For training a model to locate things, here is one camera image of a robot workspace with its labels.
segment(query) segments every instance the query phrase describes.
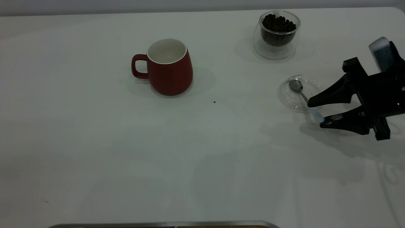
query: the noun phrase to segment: coffee bean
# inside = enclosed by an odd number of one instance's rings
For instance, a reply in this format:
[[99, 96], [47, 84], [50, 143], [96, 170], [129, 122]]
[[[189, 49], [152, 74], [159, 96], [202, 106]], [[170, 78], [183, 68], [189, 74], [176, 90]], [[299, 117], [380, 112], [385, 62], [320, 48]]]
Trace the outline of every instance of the coffee bean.
[[[274, 14], [267, 15], [263, 19], [262, 25], [266, 29], [273, 32], [291, 32], [296, 29], [296, 25], [292, 21], [286, 20], [286, 18], [282, 16], [276, 17], [276, 15]], [[288, 44], [294, 38], [295, 35], [295, 33], [286, 35], [274, 34], [271, 32], [267, 32], [264, 29], [262, 29], [261, 33], [263, 40], [267, 44], [276, 47], [281, 47]]]

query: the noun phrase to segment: coffee beans in glass bowl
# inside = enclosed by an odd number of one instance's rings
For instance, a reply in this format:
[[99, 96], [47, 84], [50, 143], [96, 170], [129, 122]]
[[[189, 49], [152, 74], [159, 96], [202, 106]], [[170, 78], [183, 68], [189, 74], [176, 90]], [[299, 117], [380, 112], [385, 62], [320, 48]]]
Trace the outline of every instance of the coffee beans in glass bowl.
[[296, 49], [300, 26], [300, 19], [287, 11], [262, 14], [254, 35], [256, 51], [267, 58], [287, 57]]

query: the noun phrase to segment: robotic arm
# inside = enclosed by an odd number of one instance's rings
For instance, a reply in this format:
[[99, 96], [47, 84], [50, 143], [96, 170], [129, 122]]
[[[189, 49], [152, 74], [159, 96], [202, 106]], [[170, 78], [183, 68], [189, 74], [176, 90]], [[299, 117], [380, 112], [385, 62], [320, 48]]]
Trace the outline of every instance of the robotic arm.
[[350, 103], [357, 94], [361, 106], [325, 117], [321, 128], [334, 128], [367, 135], [372, 128], [377, 140], [390, 138], [386, 117], [405, 113], [405, 61], [393, 42], [381, 37], [370, 50], [380, 73], [368, 76], [357, 58], [343, 62], [346, 73], [335, 84], [309, 99], [309, 107]]

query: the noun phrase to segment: mug rim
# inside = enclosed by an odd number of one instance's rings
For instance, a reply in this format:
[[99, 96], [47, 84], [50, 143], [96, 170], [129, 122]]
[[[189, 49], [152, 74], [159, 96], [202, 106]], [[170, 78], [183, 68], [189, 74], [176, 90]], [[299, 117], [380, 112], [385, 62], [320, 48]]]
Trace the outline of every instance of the mug rim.
[[[178, 41], [178, 42], [180, 42], [182, 45], [184, 45], [184, 47], [185, 47], [185, 52], [184, 52], [183, 56], [182, 56], [181, 58], [179, 58], [178, 60], [173, 61], [173, 62], [169, 62], [169, 63], [156, 62], [156, 61], [152, 60], [152, 59], [149, 57], [149, 49], [150, 49], [155, 43], [160, 42], [160, 41], [163, 41], [163, 40], [174, 40], [174, 41]], [[153, 44], [151, 44], [151, 45], [149, 46], [148, 50], [146, 51], [146, 56], [148, 57], [148, 59], [149, 59], [150, 61], [152, 61], [152, 62], [154, 62], [154, 63], [156, 63], [156, 64], [169, 65], [169, 64], [173, 64], [173, 63], [176, 63], [176, 62], [179, 62], [180, 60], [182, 60], [182, 59], [185, 57], [185, 55], [187, 54], [187, 52], [188, 52], [187, 45], [185, 45], [185, 43], [183, 43], [182, 41], [180, 41], [180, 40], [178, 40], [178, 39], [174, 39], [174, 38], [164, 38], [164, 39], [157, 40], [157, 41], [155, 41]]]

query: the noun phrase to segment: red mug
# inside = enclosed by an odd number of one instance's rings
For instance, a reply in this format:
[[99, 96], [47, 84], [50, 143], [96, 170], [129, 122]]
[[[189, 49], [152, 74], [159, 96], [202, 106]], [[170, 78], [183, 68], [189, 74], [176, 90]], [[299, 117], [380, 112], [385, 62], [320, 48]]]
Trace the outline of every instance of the red mug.
[[[146, 61], [148, 73], [135, 69], [137, 60]], [[154, 42], [144, 54], [132, 58], [132, 74], [137, 78], [149, 79], [153, 88], [163, 95], [177, 95], [190, 86], [193, 67], [187, 46], [176, 39]]]

